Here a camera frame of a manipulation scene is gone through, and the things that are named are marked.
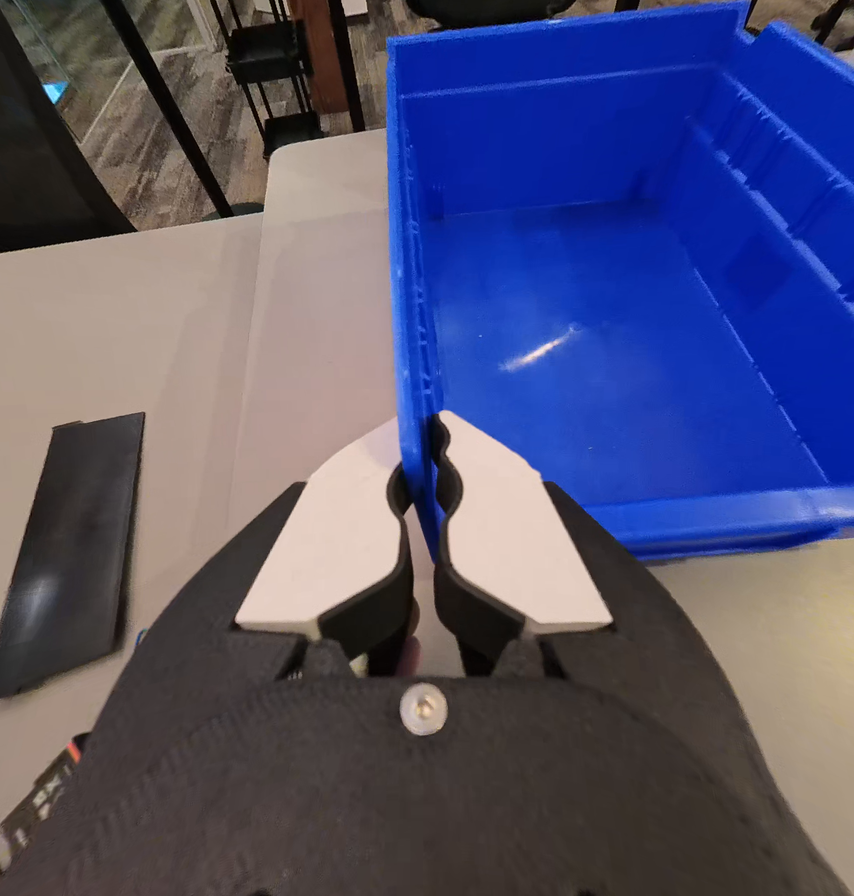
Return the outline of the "dark partition panel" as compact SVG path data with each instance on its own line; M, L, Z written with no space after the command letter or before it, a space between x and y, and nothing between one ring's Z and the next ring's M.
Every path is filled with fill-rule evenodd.
M132 232L0 10L0 252Z

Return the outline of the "blue plastic bin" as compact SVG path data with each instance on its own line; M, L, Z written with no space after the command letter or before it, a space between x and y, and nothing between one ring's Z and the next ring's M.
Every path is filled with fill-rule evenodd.
M854 67L747 3L388 40L402 464L507 445L639 558L854 537Z

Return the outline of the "wooden pillar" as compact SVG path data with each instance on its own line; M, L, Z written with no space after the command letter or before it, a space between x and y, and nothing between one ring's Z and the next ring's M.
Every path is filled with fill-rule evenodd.
M291 16L301 22L309 51L309 90L321 115L343 114L348 104L336 50L329 1L289 1Z

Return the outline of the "black metal frame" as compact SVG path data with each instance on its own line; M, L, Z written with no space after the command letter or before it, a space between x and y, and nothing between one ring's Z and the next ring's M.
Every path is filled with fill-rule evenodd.
M225 65L250 107L263 143L263 157L294 143L321 139L324 132L309 89L312 73L304 22L288 2L269 1L271 20L243 24L237 2L211 1L224 40ZM276 115L266 84L289 84L297 111Z

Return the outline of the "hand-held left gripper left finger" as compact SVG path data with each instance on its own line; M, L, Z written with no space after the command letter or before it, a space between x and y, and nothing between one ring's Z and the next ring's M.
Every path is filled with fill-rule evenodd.
M387 420L305 481L234 622L332 641L372 677L414 673L413 558L399 426Z

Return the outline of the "black glossy flat panel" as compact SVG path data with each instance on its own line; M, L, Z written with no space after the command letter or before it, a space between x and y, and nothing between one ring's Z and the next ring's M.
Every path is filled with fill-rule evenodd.
M0 700L118 648L145 422L52 430L0 615Z

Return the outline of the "glass railing panel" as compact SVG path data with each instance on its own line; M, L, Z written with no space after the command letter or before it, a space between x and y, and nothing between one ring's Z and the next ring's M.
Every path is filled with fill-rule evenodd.
M124 4L226 199L264 203L252 114L205 2ZM215 217L101 2L2 1L7 26L96 176L137 230Z

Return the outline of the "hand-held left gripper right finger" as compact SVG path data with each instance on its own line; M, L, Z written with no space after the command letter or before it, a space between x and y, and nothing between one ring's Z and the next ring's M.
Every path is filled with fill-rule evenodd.
M431 429L442 511L434 605L466 674L490 674L517 641L610 627L612 612L541 474L450 410Z

